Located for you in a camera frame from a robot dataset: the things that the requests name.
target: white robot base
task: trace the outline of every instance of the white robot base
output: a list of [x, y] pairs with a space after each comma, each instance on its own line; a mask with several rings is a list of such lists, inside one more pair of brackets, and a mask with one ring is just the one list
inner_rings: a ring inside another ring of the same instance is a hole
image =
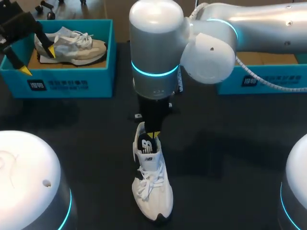
[[77, 210], [59, 160], [42, 139], [0, 132], [0, 229], [76, 230]]
[[292, 148], [279, 191], [278, 221], [283, 230], [307, 229], [307, 135]]

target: beige sneaker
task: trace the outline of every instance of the beige sneaker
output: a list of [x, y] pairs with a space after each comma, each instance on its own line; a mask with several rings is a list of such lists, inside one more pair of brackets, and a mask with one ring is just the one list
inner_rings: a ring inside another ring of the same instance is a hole
[[56, 58], [49, 58], [42, 44], [35, 36], [39, 62], [44, 64], [71, 63], [76, 66], [87, 66], [106, 58], [107, 46], [105, 42], [93, 40], [92, 35], [78, 31], [70, 31], [62, 27], [54, 34], [46, 34], [54, 42]]

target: new balance logo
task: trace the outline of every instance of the new balance logo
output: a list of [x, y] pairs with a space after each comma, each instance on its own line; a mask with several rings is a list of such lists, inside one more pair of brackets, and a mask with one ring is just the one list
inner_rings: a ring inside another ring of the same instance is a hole
[[152, 153], [153, 146], [152, 143], [148, 140], [142, 140], [143, 153]]

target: table surface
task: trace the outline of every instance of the table surface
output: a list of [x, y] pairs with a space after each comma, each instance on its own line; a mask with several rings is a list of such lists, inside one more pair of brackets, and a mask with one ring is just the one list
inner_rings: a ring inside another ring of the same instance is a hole
[[[0, 82], [2, 130], [22, 130], [57, 153], [75, 196], [80, 230], [151, 230], [135, 205], [132, 142], [137, 111], [129, 44], [118, 44], [115, 95], [15, 100]], [[183, 76], [160, 136], [174, 191], [166, 230], [273, 230], [292, 146], [307, 133], [307, 94], [218, 96]]]

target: shoe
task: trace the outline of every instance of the shoe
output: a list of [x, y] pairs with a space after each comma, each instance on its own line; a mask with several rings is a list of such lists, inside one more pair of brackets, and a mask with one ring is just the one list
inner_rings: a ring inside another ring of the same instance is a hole
[[70, 63], [76, 66], [87, 66], [106, 57], [107, 46], [103, 41], [93, 40], [92, 35], [79, 31], [71, 31], [62, 27], [54, 34], [46, 34], [48, 39], [54, 42], [55, 58], [50, 58], [41, 42], [35, 35], [34, 43], [39, 62], [44, 64]]
[[141, 212], [151, 221], [168, 219], [173, 209], [173, 190], [169, 184], [161, 143], [152, 139], [140, 123], [134, 143], [136, 176], [132, 184], [134, 199]]

